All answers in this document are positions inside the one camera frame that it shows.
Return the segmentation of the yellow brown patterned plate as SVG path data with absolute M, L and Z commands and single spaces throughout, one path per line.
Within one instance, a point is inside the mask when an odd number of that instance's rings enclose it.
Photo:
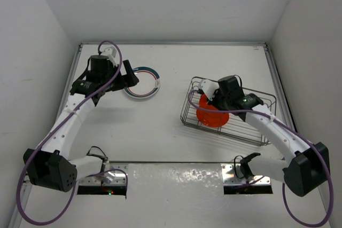
M 217 111 L 217 108 L 215 108 L 213 105 L 210 105 L 209 104 L 209 100 L 208 98 L 206 97 L 206 95 L 202 95 L 200 97 L 200 100 L 199 100 L 199 108 L 200 108 L 200 111 L 203 111 L 203 110 L 211 110 L 211 111 Z

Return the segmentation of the white green-rimmed plate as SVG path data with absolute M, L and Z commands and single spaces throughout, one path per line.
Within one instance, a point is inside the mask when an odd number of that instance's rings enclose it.
M 133 72 L 139 82 L 133 87 L 125 88 L 126 95 L 137 100 L 153 97 L 160 89 L 160 75 L 158 72 L 144 66 L 134 68 Z

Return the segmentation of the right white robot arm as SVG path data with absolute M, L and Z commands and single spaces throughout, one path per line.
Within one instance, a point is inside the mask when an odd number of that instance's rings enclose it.
M 285 183 L 297 196 L 305 196 L 325 181 L 330 173 L 329 150 L 323 143 L 306 143 L 285 128 L 263 101 L 245 94 L 234 76 L 203 87 L 209 102 L 220 111 L 229 111 L 257 129 L 283 155 L 283 160 L 267 160 L 252 153 L 240 161 L 238 174 L 248 179 L 264 175 Z

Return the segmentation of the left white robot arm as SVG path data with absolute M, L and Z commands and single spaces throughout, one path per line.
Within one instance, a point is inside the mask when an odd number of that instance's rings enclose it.
M 70 151 L 76 135 L 88 114 L 107 92 L 135 86 L 139 79 L 129 60 L 123 61 L 126 73 L 112 58 L 93 55 L 88 59 L 84 72 L 72 84 L 67 103 L 51 129 L 48 139 L 37 149 L 27 149 L 23 159 L 30 183 L 36 186 L 68 192 L 78 180 L 96 176 L 107 183 L 104 173 L 109 169 L 104 154 L 87 153 L 80 159 L 70 159 Z

